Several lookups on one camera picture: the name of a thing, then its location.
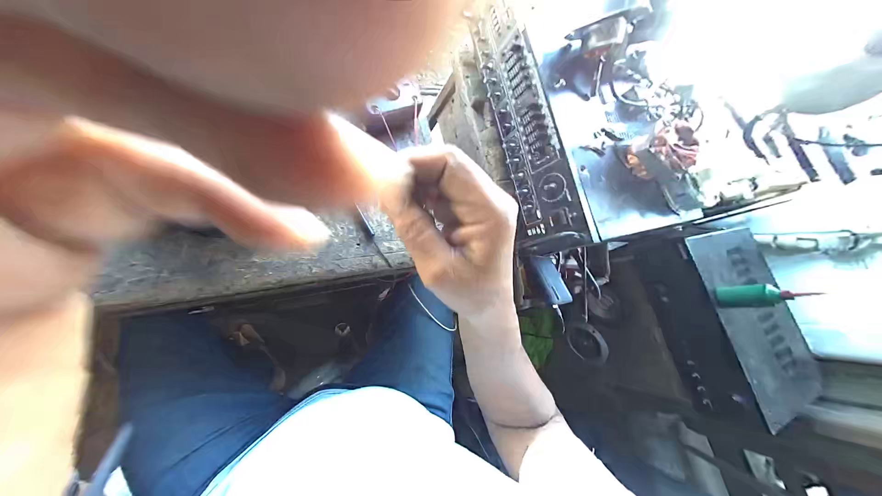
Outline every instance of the white shirt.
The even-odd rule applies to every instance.
[[[282,417],[204,496],[256,494],[631,495],[571,435],[542,436],[515,482],[453,440],[453,429],[386,387],[321,391]]]

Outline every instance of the hand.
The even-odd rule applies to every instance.
[[[461,318],[513,314],[517,203],[457,148],[408,152],[411,180],[388,188],[381,204],[422,281]]]
[[[329,122],[347,150],[385,150]],[[103,248],[164,221],[213,224],[265,249],[328,235],[305,208],[267,203],[180,148],[74,117],[0,112],[0,323],[83,289]]]

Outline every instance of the jeans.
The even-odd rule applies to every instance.
[[[418,277],[380,305],[376,342],[336,387],[384,386],[451,423],[453,312]],[[204,315],[127,319],[119,351],[123,472],[136,496],[195,496],[298,401],[268,389],[273,367],[222,339]]]

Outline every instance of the green object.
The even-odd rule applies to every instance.
[[[789,297],[789,291],[781,291],[771,284],[726,286],[717,288],[714,293],[717,304],[724,307],[775,306],[784,300],[793,299]]]
[[[520,321],[520,341],[533,362],[536,370],[545,365],[551,349],[554,347],[554,335],[557,315],[551,309],[532,309],[518,315]]]

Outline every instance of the wooden workbench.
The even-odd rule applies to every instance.
[[[421,124],[425,143],[428,128]],[[394,135],[398,148],[414,145],[412,127]],[[381,140],[388,144],[388,138]],[[316,252],[254,252],[226,237],[168,229],[116,247],[92,288],[92,297],[100,310],[112,312],[200,306],[293,286],[375,278],[413,267],[389,218],[376,207],[363,206],[363,211],[376,232],[373,240],[355,222],[354,209],[345,214],[319,213],[332,234]]]

